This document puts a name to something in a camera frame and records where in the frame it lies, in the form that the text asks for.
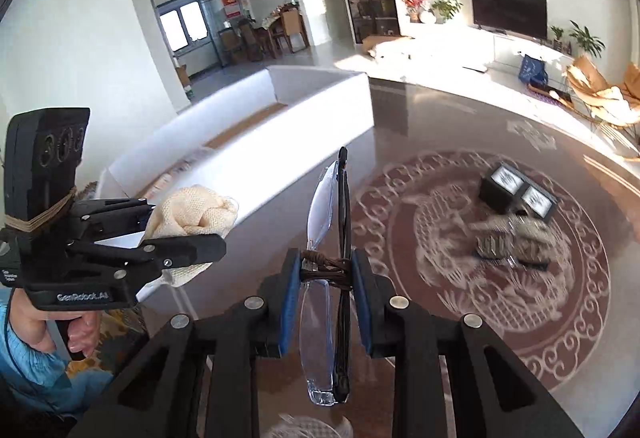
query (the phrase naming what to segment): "metal screw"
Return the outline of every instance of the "metal screw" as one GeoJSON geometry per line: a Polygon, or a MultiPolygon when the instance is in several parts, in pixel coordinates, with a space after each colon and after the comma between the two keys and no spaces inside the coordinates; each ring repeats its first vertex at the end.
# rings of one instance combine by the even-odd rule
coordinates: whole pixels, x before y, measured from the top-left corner
{"type": "Polygon", "coordinates": [[[171,318],[171,326],[176,330],[180,330],[189,324],[189,316],[184,313],[178,313],[171,318]]]}
{"type": "Polygon", "coordinates": [[[262,297],[258,297],[254,295],[251,297],[247,297],[244,300],[244,307],[249,308],[250,310],[257,310],[262,308],[262,306],[264,306],[264,301],[262,300],[262,297]]]}
{"type": "Polygon", "coordinates": [[[467,313],[462,320],[469,328],[479,328],[482,326],[482,317],[475,313],[467,313]]]}
{"type": "Polygon", "coordinates": [[[398,310],[404,310],[407,306],[409,306],[409,299],[406,297],[402,297],[401,295],[396,295],[389,299],[389,304],[398,310]]]}

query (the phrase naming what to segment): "television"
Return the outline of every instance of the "television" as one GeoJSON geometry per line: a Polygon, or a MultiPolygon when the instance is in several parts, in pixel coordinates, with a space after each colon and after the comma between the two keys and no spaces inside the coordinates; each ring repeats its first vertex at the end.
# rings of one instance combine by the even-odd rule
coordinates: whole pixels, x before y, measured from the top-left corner
{"type": "Polygon", "coordinates": [[[546,0],[471,0],[474,24],[546,39],[546,0]]]}

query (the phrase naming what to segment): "black box with white label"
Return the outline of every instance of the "black box with white label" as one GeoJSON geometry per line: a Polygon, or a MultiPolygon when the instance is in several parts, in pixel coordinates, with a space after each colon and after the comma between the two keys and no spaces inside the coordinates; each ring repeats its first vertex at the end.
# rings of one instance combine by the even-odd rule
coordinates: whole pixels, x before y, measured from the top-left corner
{"type": "Polygon", "coordinates": [[[482,177],[479,197],[498,214],[526,210],[543,221],[551,219],[558,206],[554,195],[506,163],[482,177]]]}

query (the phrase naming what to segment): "crumpled cloth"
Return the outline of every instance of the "crumpled cloth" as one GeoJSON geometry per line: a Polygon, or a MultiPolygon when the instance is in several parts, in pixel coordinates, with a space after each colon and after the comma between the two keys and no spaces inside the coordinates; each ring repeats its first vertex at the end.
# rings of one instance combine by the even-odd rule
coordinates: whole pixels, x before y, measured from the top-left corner
{"type": "MultiPolygon", "coordinates": [[[[146,224],[145,239],[216,233],[226,237],[238,217],[238,204],[202,185],[175,191],[158,205],[146,224]]],[[[204,272],[211,263],[163,270],[160,282],[178,287],[204,272]]]]}

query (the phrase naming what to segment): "window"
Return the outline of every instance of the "window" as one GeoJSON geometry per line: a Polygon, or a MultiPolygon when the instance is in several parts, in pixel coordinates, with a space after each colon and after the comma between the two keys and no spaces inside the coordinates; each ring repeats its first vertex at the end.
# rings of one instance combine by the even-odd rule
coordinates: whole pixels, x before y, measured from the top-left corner
{"type": "Polygon", "coordinates": [[[209,32],[197,1],[172,2],[159,7],[162,29],[174,52],[187,47],[196,47],[209,39],[209,32]]]}

